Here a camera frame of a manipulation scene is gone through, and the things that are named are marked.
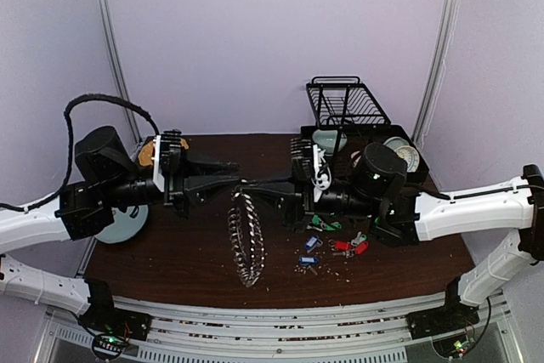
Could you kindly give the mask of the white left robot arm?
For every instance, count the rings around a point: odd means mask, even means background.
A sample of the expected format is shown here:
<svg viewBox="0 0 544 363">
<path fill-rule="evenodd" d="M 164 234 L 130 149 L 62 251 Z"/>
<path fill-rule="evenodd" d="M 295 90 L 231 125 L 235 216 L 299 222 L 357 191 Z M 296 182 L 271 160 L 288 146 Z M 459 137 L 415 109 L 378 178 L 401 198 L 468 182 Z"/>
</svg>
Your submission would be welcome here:
<svg viewBox="0 0 544 363">
<path fill-rule="evenodd" d="M 157 135 L 150 158 L 139 162 L 112 126 L 77 142 L 75 162 L 81 182 L 68 184 L 44 204 L 1 212 L 1 292 L 90 318 L 103 332 L 114 332 L 122 313 L 107 283 L 29 267 L 9 252 L 89 237 L 108 244 L 128 241 L 145 226 L 150 206 L 161 203 L 187 217 L 191 208 L 238 184 L 239 166 L 188 149 L 178 130 Z"/>
</svg>

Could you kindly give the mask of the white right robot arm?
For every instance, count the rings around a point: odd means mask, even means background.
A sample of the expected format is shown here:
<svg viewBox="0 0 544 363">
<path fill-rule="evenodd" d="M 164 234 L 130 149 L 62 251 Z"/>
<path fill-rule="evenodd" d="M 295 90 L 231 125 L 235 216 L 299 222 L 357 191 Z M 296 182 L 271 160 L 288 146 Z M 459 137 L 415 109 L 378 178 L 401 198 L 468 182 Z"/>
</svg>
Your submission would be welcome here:
<svg viewBox="0 0 544 363">
<path fill-rule="evenodd" d="M 482 263 L 448 285 L 444 305 L 426 312 L 441 329 L 455 329 L 495 290 L 543 260 L 543 174 L 534 164 L 499 184 L 441 193 L 409 183 L 405 159 L 380 143 L 356 151 L 348 175 L 340 179 L 332 177 L 317 145 L 292 148 L 289 176 L 243 182 L 282 209 L 289 226 L 313 215 L 369 217 L 370 234 L 391 247 L 480 230 L 508 231 Z"/>
</svg>

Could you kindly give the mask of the metal disc with key rings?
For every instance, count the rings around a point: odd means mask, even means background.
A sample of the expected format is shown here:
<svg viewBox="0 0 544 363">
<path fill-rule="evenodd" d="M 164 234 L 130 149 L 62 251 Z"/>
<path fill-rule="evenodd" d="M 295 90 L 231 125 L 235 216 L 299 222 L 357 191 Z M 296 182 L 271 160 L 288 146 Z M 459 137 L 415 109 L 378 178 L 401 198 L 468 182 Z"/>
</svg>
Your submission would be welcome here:
<svg viewBox="0 0 544 363">
<path fill-rule="evenodd" d="M 231 193 L 227 224 L 236 272 L 244 287 L 252 287 L 263 273 L 266 252 L 258 210 L 241 185 Z"/>
</svg>

